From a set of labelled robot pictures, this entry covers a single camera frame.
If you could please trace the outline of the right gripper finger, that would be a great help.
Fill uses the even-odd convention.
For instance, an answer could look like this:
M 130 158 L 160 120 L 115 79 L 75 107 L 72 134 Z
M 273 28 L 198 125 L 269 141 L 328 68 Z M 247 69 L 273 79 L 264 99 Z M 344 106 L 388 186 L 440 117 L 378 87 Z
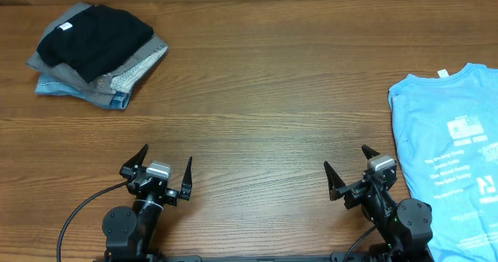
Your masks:
M 369 147 L 368 145 L 362 145 L 361 147 L 363 154 L 365 155 L 366 159 L 372 159 L 373 157 L 379 156 L 380 153 Z
M 336 201 L 344 196 L 345 183 L 327 161 L 324 161 L 324 170 L 328 179 L 329 198 L 331 201 Z

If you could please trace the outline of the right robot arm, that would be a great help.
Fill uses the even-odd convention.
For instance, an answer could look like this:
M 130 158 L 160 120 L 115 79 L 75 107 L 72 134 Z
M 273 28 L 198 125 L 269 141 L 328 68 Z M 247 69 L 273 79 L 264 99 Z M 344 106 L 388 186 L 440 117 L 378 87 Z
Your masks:
M 428 242 L 433 238 L 432 207 L 415 198 L 396 202 L 389 190 L 397 181 L 397 162 L 368 145 L 362 146 L 366 170 L 362 179 L 345 184 L 329 162 L 324 162 L 331 201 L 344 200 L 346 209 L 361 207 L 373 223 L 345 252 L 331 254 L 332 261 L 415 262 L 432 261 Z

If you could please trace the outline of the light blue printed t-shirt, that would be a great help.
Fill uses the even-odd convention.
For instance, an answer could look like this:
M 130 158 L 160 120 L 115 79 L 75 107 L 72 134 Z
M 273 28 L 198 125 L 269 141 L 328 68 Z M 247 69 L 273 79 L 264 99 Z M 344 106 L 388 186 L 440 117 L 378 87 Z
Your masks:
M 436 261 L 497 259 L 497 70 L 409 74 L 388 91 L 411 197 L 432 208 Z

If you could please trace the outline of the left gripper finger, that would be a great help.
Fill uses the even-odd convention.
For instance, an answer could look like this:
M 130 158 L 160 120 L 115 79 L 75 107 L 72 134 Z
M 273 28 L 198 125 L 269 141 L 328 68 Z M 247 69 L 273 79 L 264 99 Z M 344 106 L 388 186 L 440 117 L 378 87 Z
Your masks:
M 148 150 L 149 145 L 144 144 L 143 147 L 122 166 L 122 168 L 137 169 L 141 167 Z
M 184 172 L 184 177 L 181 184 L 182 190 L 192 189 L 191 165 L 192 165 L 192 157 L 189 158 L 186 170 Z

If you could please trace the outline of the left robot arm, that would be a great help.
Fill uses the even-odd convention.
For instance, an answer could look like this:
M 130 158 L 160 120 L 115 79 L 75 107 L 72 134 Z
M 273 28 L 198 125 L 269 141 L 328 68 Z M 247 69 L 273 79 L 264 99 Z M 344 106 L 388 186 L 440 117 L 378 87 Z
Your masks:
M 166 205 L 176 206 L 179 200 L 191 197 L 192 160 L 188 160 L 180 190 L 175 190 L 168 187 L 169 164 L 152 161 L 143 165 L 148 149 L 144 145 L 120 169 L 124 185 L 135 199 L 132 206 L 112 208 L 103 218 L 105 261 L 165 261 L 160 251 L 151 248 L 160 215 Z

